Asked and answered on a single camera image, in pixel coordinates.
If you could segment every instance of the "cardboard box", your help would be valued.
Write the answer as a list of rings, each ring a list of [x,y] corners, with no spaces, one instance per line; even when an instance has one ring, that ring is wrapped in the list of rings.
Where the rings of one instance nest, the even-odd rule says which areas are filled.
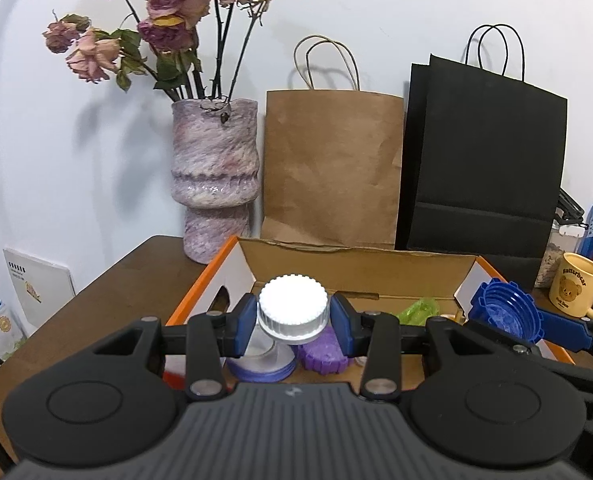
[[[398,314],[419,298],[435,298],[442,314],[470,311],[470,300],[481,283],[500,274],[481,256],[340,248],[287,244],[269,240],[230,238],[206,267],[180,303],[170,324],[184,324],[190,316],[211,310],[212,302],[227,290],[228,309],[246,292],[258,294],[262,286],[283,274],[305,274],[328,293],[342,291],[356,310],[380,310]],[[567,352],[543,342],[544,356],[572,363]],[[423,380],[421,357],[401,356],[404,388]],[[185,357],[171,356],[166,378],[174,384],[184,374]],[[316,383],[348,381],[358,390],[363,368],[354,363],[342,374],[320,376],[300,367],[285,381]],[[228,384],[235,379],[224,370]]]

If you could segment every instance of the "green leaf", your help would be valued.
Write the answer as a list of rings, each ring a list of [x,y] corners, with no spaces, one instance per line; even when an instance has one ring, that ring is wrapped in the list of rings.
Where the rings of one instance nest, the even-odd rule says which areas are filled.
[[[141,35],[139,35],[138,32],[128,30],[127,28],[121,31],[121,39],[128,43],[132,43],[134,46],[139,46],[141,44]]]
[[[183,84],[183,76],[177,75],[174,79],[168,81],[157,81],[154,85],[155,90],[173,90]]]
[[[145,75],[145,68],[136,59],[132,59],[131,57],[123,56],[121,58],[121,70],[126,74]]]
[[[190,70],[192,65],[198,72],[203,72],[203,68],[201,66],[201,60],[196,56],[196,53],[191,50],[186,50],[185,52],[180,53],[181,59],[183,60],[183,66]]]
[[[174,56],[166,56],[165,54],[161,54],[157,57],[156,71],[159,79],[163,81],[171,81],[180,74]]]
[[[128,54],[128,56],[131,56],[134,59],[142,59],[141,53],[139,52],[138,47],[134,43],[130,43],[129,41],[125,41],[123,40],[123,38],[121,38],[118,41],[118,44],[121,46],[121,49],[123,49],[123,51],[125,51],[125,53]]]
[[[100,30],[99,28],[95,28],[94,29],[94,38],[99,41],[99,40],[111,40],[112,38],[110,38],[109,33],[107,33],[105,30]]]
[[[119,88],[121,88],[124,92],[127,92],[130,87],[132,86],[132,82],[130,78],[126,75],[123,70],[120,70],[116,73],[116,84]]]

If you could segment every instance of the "white wall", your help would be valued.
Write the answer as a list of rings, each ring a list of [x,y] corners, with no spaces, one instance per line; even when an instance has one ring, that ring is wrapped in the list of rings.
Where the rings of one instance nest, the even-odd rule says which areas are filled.
[[[133,0],[145,14],[143,0]],[[18,308],[4,263],[9,246],[68,266],[77,290],[154,234],[180,235],[182,209],[169,197],[170,111],[143,77],[124,95],[113,82],[76,79],[64,56],[47,51],[41,32],[58,15],[89,13],[98,27],[118,26],[122,0],[0,0],[0,297]],[[276,0],[256,30],[236,95],[260,101],[269,89],[302,88],[292,48],[320,33],[345,42],[366,90],[403,95],[413,62],[430,52],[462,59],[481,23],[514,25],[526,45],[526,80],[569,99],[563,186],[584,208],[593,203],[593,0]],[[238,16],[226,56],[246,19]],[[206,69],[214,26],[200,26]],[[503,63],[490,33],[492,67]],[[510,40],[509,74],[519,76]],[[331,53],[317,63],[342,67]],[[347,85],[336,72],[319,81]]]

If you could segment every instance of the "green plastic object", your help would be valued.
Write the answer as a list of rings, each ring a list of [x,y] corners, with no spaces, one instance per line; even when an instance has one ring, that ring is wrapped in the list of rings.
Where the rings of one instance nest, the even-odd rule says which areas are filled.
[[[424,326],[425,321],[432,316],[439,315],[439,304],[434,298],[421,298],[398,314],[399,324]]]

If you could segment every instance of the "rose stem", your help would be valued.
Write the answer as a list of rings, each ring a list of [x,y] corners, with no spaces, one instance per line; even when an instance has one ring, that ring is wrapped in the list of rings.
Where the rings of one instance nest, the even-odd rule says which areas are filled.
[[[232,100],[232,94],[234,93],[234,85],[236,85],[236,80],[239,76],[239,69],[241,68],[241,63],[243,62],[243,55],[245,54],[245,49],[248,46],[248,42],[250,41],[250,36],[252,35],[252,29],[254,28],[254,24],[262,15],[263,11],[266,9],[265,4],[261,4],[259,10],[256,14],[253,14],[252,21],[250,22],[250,27],[248,28],[248,33],[245,35],[245,40],[243,41],[243,48],[241,49],[241,56],[239,56],[239,60],[236,64],[236,70],[234,70],[234,76],[232,77],[232,84],[230,85],[230,93],[227,95],[226,103],[229,103]]]
[[[126,1],[126,4],[128,4],[128,7],[130,8],[130,10],[132,11],[132,16],[134,16],[134,19],[136,20],[136,22],[139,23],[141,20],[139,20],[138,15],[136,14],[136,11],[134,10],[134,7],[130,3],[130,0],[125,0],[125,1]]]
[[[180,52],[177,54],[177,59],[179,60],[180,70],[181,72],[183,72],[183,79],[185,81],[185,92],[188,95],[188,99],[194,99],[194,95],[192,94],[192,86],[190,86],[190,78],[188,77],[189,69],[185,68],[185,64],[183,63],[183,56],[180,54]]]
[[[128,56],[130,59],[133,59],[134,61],[136,61],[137,63],[139,63],[139,65],[141,65],[143,68],[145,68],[145,70],[147,70],[149,72],[149,74],[154,77],[155,81],[160,81],[159,79],[159,75],[152,70],[150,67],[147,66],[147,64],[145,64],[143,61],[141,61],[140,59],[135,59],[134,57],[131,57],[127,52],[125,51],[121,51],[121,54],[123,54],[124,56]],[[172,99],[173,101],[178,101],[179,100],[179,95],[176,93],[176,91],[174,90],[164,90],[164,92],[167,94],[167,96]]]
[[[203,81],[201,80],[201,72],[195,68],[192,70],[192,77],[194,78],[194,84],[196,85],[196,98],[205,99],[206,89],[203,86]]]
[[[216,82],[216,92],[221,97],[223,91],[221,89],[221,67],[223,65],[223,54],[225,52],[225,41],[227,41],[227,33],[230,30],[230,22],[232,22],[232,11],[234,10],[234,4],[230,4],[230,9],[227,11],[227,18],[225,20],[225,28],[223,31],[223,38],[219,43],[216,52],[216,73],[214,74],[214,81]]]
[[[132,17],[132,12],[130,12],[130,13],[129,13],[129,14],[128,14],[128,15],[127,15],[125,18],[123,18],[123,21],[122,21],[122,22],[121,22],[121,24],[118,26],[118,28],[121,28],[121,27],[123,27],[123,24],[124,24],[125,22],[127,22],[127,21],[128,21],[128,18],[131,18],[131,17]]]
[[[222,34],[223,34],[223,22],[221,20],[221,9],[219,9],[219,2],[218,0],[214,0],[214,14],[216,15],[216,55],[218,58],[218,51],[219,45],[221,45],[222,41]],[[216,73],[214,74],[214,79],[212,80],[212,96],[211,99],[216,97],[216,89],[221,86],[220,82],[216,80]]]

